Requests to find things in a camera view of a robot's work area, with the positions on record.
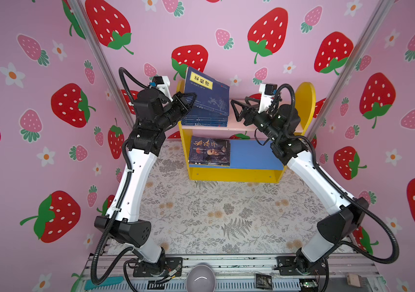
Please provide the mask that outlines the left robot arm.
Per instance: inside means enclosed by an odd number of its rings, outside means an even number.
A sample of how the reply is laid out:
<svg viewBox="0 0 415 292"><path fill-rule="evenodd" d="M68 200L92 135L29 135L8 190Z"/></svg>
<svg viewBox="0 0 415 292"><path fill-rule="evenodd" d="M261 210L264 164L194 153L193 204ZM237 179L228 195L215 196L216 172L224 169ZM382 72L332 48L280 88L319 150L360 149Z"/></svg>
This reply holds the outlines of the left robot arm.
<svg viewBox="0 0 415 292"><path fill-rule="evenodd" d="M95 286L103 284L129 252L138 257L139 266L151 275L162 276L164 281L175 276L175 270L167 269L164 248L150 236L151 222L140 219L139 212L150 171L166 140L165 132L178 125L193 108L197 98L194 93L177 92L171 95L170 80L166 76L155 76L149 85L143 85L128 70L120 68L119 77L133 104L136 121L122 146L126 166L115 200L104 215L94 221L94 226L102 231L90 268L91 281ZM124 244L126 248L99 277L98 260L108 238Z"/></svg>

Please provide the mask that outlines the dark portrait cover book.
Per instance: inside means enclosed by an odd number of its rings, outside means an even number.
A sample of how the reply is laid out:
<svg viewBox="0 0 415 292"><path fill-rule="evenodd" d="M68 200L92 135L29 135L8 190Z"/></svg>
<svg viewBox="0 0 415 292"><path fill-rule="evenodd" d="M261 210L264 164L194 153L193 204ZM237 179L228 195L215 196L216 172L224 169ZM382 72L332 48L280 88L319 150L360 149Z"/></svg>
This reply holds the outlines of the dark portrait cover book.
<svg viewBox="0 0 415 292"><path fill-rule="evenodd" d="M189 164L229 167L230 140L193 136L189 147Z"/></svg>

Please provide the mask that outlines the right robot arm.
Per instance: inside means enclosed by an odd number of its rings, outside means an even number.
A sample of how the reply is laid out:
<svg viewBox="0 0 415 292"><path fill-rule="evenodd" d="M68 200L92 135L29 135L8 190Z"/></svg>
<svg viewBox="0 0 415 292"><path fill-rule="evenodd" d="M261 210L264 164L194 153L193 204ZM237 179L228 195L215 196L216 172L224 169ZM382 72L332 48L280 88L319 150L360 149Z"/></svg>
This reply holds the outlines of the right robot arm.
<svg viewBox="0 0 415 292"><path fill-rule="evenodd" d="M312 143L302 135L295 135L301 118L296 109L295 91L289 84L266 84L261 100L231 101L235 119L244 125L254 125L267 137L271 150L280 162L295 172L324 205L328 216L317 224L317 232L296 252L295 260L287 265L301 274L309 274L342 245L351 247L364 257L379 263L392 264L400 254L397 239L389 227L368 209L364 198L355 198L346 192L318 164ZM345 237L360 227L364 217L380 225L389 237L391 255L378 258Z"/></svg>

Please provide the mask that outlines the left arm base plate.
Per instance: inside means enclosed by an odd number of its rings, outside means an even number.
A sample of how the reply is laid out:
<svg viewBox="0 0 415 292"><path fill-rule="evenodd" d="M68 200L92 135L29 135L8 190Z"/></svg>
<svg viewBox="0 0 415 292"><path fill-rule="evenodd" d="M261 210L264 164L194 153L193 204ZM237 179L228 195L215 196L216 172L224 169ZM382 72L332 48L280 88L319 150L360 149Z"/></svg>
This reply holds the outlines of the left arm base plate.
<svg viewBox="0 0 415 292"><path fill-rule="evenodd" d="M133 269L133 277L166 277L181 276L182 257L161 258L157 263L138 262Z"/></svg>

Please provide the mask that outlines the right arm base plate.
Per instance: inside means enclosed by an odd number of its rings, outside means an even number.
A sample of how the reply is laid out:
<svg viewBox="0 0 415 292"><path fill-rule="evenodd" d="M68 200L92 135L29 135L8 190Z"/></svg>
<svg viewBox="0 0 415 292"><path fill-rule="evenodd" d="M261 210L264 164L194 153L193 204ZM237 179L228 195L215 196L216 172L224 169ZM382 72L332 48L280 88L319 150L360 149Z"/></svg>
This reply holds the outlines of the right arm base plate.
<svg viewBox="0 0 415 292"><path fill-rule="evenodd" d="M279 256L273 268L281 276L325 276L329 271L327 264L320 260L310 263L306 258L296 256Z"/></svg>

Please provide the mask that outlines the navy book yellow label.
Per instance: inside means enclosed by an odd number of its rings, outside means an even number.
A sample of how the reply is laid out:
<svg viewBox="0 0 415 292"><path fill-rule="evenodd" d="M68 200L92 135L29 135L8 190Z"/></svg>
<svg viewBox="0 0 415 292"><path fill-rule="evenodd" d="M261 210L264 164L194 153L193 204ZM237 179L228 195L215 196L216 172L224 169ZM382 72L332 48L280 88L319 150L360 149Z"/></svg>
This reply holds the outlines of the navy book yellow label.
<svg viewBox="0 0 415 292"><path fill-rule="evenodd" d="M226 125L201 125L201 124L182 124L183 128L214 128L214 129L226 129Z"/></svg>

